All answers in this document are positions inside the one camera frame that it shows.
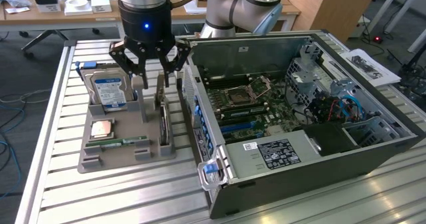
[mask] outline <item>hard drive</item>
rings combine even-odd
[[[106,112],[126,110],[128,101],[135,100],[131,77],[118,64],[80,63],[82,76],[92,104],[102,104]]]

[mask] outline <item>manual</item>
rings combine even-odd
[[[361,49],[340,54],[374,87],[398,83],[398,77]]]

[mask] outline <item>blue cable on floor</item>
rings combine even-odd
[[[6,107],[3,105],[0,105],[0,108],[3,109],[8,109],[8,110],[18,110],[19,112],[22,112],[22,118],[20,118],[20,121],[11,127],[8,128],[6,131],[0,131],[0,133],[6,133],[8,131],[11,131],[19,124],[22,124],[23,120],[24,120],[24,117],[26,117],[26,111],[20,108],[11,108],[11,107]],[[20,164],[19,164],[19,160],[16,158],[16,153],[15,153],[15,149],[11,147],[11,145],[7,143],[7,142],[3,142],[0,141],[0,144],[3,144],[6,146],[6,148],[8,149],[10,153],[12,154],[12,158],[14,158],[14,161],[15,161],[15,164],[16,164],[16,168],[18,168],[18,182],[16,184],[14,185],[12,189],[3,194],[3,196],[0,197],[0,200],[10,194],[12,193],[16,188],[19,187],[20,183],[22,183],[22,177],[23,177],[23,173],[22,173],[22,168],[20,168]]]

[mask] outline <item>paper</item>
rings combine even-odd
[[[24,8],[6,8],[6,10],[7,10],[8,13],[20,13],[20,12],[28,11],[30,8],[28,7],[24,7]]]
[[[401,77],[386,69],[364,50],[356,49],[343,53],[341,56],[374,87],[401,81]]]
[[[184,5],[185,11],[188,14],[199,14],[207,13],[207,7],[197,7],[197,0],[191,1],[188,4]]]

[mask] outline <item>blue hard drive label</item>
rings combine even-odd
[[[107,108],[120,108],[127,104],[126,92],[122,90],[120,78],[106,78],[95,80],[95,86],[102,104]]]
[[[259,144],[257,148],[269,169],[276,169],[301,162],[288,139]]]

